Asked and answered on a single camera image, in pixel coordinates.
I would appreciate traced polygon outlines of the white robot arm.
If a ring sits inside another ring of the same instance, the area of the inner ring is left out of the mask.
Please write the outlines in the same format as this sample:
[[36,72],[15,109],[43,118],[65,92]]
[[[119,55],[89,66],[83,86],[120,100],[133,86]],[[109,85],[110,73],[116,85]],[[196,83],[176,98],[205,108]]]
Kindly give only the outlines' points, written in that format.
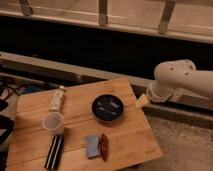
[[154,80],[135,102],[135,107],[165,102],[177,88],[213,99],[213,71],[197,70],[195,64],[187,59],[162,62],[155,67]]

